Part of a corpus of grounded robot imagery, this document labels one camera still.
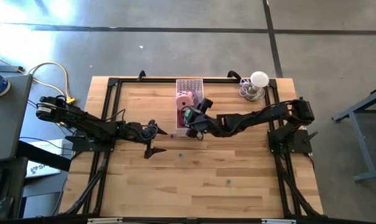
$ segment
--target wooden table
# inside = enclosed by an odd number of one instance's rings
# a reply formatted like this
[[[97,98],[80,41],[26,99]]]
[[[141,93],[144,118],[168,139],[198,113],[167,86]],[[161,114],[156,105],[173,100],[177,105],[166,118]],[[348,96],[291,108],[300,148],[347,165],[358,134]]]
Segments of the wooden table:
[[[108,78],[93,77],[88,92],[85,110],[97,117],[101,117]],[[296,98],[292,79],[276,81],[281,101]],[[239,88],[239,85],[205,84],[205,96],[214,102],[207,114],[248,113],[265,106],[264,100],[251,103],[243,99],[238,94]],[[118,108],[126,108],[127,121],[147,123],[155,119],[160,128],[175,134],[175,92],[175,83],[125,83]],[[266,138],[268,129],[268,123],[260,124],[230,138],[207,134],[203,141],[157,135],[154,145],[167,151],[150,159],[143,157],[144,145],[117,141],[106,176],[101,216],[282,217],[275,160]],[[72,161],[61,212],[70,208],[86,187],[92,157],[92,152],[84,152]],[[298,189],[322,213],[311,161],[293,154],[292,163]],[[293,211],[291,194],[287,192]]]

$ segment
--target concrete floor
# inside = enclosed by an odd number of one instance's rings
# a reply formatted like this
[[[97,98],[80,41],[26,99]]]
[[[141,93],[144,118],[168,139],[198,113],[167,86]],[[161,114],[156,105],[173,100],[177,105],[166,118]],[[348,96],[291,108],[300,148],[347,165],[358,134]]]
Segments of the concrete floor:
[[[376,30],[374,0],[268,0],[275,29]],[[1,1],[0,22],[102,27],[208,27],[266,29],[261,0],[106,0]],[[316,116],[308,127],[317,183],[325,214],[376,222],[376,179],[355,184],[351,175],[366,171],[348,121],[330,117],[376,89],[375,35],[276,35],[284,77],[311,102]],[[55,32],[0,26],[0,56],[31,68],[44,61],[69,72],[70,93],[85,105],[94,75],[243,76],[256,70],[275,77],[268,34]],[[38,79],[63,88],[55,66],[40,68]],[[30,99],[57,94],[33,84]],[[22,134],[62,138],[55,125],[39,121],[28,108]],[[62,180],[56,180],[60,189]],[[27,217],[48,215],[56,197],[36,197]]]

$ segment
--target yellow cable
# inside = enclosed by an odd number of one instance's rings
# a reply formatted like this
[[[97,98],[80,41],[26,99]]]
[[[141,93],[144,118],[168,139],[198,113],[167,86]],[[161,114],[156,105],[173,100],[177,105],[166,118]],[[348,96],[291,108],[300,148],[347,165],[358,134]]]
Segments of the yellow cable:
[[[76,101],[75,98],[71,98],[70,95],[69,95],[69,90],[68,90],[68,73],[66,72],[66,69],[65,69],[62,65],[58,64],[57,62],[44,62],[44,63],[38,64],[38,65],[34,66],[32,69],[30,69],[27,73],[24,73],[23,71],[19,70],[18,68],[16,68],[16,67],[10,65],[9,63],[7,63],[7,62],[5,62],[5,61],[3,61],[3,60],[1,60],[1,59],[0,59],[0,62],[5,63],[6,65],[10,66],[11,68],[15,69],[15,70],[18,71],[18,72],[21,72],[21,73],[24,74],[24,75],[28,75],[28,74],[30,74],[31,72],[32,72],[32,75],[33,75],[34,72],[35,72],[40,66],[42,66],[42,65],[48,65],[48,64],[58,65],[58,66],[63,70],[63,72],[64,72],[64,74],[65,74],[65,92],[66,92],[66,97],[67,97],[67,103],[74,103],[74,102]],[[44,85],[44,86],[47,86],[47,87],[51,87],[51,88],[53,88],[53,89],[55,89],[55,90],[58,90],[63,96],[65,96],[65,94],[63,93],[63,91],[60,90],[59,88],[57,88],[56,86],[53,86],[53,85],[50,85],[50,84],[46,84],[46,83],[44,83],[44,82],[39,81],[39,80],[36,79],[36,78],[33,78],[33,81],[35,81],[35,82],[37,82],[37,83],[40,83],[41,85]]]

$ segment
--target pink object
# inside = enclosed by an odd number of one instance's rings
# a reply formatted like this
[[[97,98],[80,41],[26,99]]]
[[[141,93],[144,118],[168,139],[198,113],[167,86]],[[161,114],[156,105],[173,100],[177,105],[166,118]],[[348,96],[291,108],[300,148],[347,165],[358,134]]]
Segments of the pink object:
[[[194,94],[191,91],[181,91],[176,95],[177,109],[181,110],[185,106],[194,105]]]

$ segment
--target wooden tabletop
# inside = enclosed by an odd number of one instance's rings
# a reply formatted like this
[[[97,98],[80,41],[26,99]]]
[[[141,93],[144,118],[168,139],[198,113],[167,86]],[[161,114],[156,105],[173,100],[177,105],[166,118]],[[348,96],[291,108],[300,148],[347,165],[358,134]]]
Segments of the wooden tabletop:
[[[85,110],[97,117],[101,117],[108,78],[93,77],[88,92]],[[296,98],[292,79],[276,81],[281,101]],[[204,84],[205,96],[214,102],[207,114],[249,113],[265,106],[264,100],[246,101],[238,94],[239,88],[233,84]],[[175,134],[175,94],[175,83],[125,83],[119,110],[126,108],[127,122],[155,119],[160,128]],[[260,124],[230,138],[206,134],[203,141],[157,135],[154,145],[167,151],[150,159],[144,159],[144,145],[117,141],[106,176],[101,216],[282,217],[275,160],[266,138],[268,129],[268,123]],[[70,208],[87,186],[92,157],[92,152],[84,152],[72,161],[61,212]],[[311,161],[293,154],[292,163],[298,189],[322,213]],[[90,209],[95,204],[96,190]]]

